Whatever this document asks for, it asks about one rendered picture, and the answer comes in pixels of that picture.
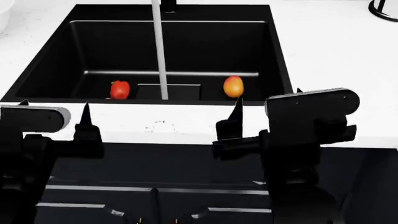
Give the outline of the red bell pepper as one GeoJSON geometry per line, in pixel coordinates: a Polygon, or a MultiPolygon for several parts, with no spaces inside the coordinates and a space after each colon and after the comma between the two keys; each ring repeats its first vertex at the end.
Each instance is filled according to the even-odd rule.
{"type": "Polygon", "coordinates": [[[119,80],[111,82],[109,97],[107,100],[126,100],[130,94],[130,85],[128,82],[121,82],[119,80]]]}

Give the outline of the black kitchen sink basin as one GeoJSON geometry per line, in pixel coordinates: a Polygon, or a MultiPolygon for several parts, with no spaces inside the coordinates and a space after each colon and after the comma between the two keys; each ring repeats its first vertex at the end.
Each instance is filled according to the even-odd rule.
{"type": "Polygon", "coordinates": [[[247,106],[293,92],[268,5],[179,5],[162,14],[162,31],[168,100],[151,7],[77,5],[1,101],[112,104],[111,83],[121,81],[123,104],[230,106],[230,76],[242,78],[247,106]]]}

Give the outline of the grey faucet spout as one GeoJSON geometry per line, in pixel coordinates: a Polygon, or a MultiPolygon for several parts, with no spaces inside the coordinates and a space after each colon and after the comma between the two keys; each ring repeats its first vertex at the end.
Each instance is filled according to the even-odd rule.
{"type": "Polygon", "coordinates": [[[151,6],[152,6],[153,21],[154,21],[154,33],[155,33],[155,44],[157,51],[157,62],[159,68],[161,99],[168,100],[169,95],[167,90],[167,74],[165,69],[164,42],[162,36],[162,20],[160,14],[159,0],[151,0],[151,6]]]}

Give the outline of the black sink faucet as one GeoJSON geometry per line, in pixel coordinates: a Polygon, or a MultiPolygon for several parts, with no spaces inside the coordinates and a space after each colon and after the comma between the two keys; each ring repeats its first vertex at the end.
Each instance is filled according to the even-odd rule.
{"type": "Polygon", "coordinates": [[[167,14],[177,12],[177,0],[160,0],[160,9],[167,14]]]}

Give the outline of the orange yellow mango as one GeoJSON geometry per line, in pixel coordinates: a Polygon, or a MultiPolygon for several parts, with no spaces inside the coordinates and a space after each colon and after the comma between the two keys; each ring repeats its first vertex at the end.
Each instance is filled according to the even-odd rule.
{"type": "Polygon", "coordinates": [[[223,91],[230,98],[238,98],[244,93],[244,84],[239,76],[230,76],[223,83],[223,91]]]}

